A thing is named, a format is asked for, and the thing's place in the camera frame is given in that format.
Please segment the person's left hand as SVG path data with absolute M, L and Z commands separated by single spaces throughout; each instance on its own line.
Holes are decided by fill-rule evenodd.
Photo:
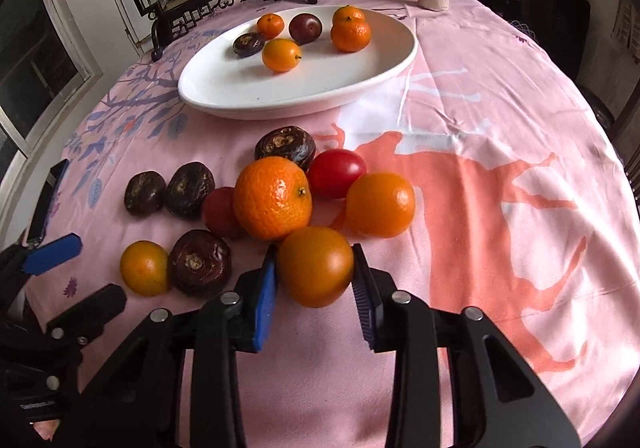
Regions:
M 53 439 L 53 436 L 59 426 L 60 421 L 58 420 L 38 421 L 32 424 L 32 427 L 38 435 L 47 442 L 50 442 Z

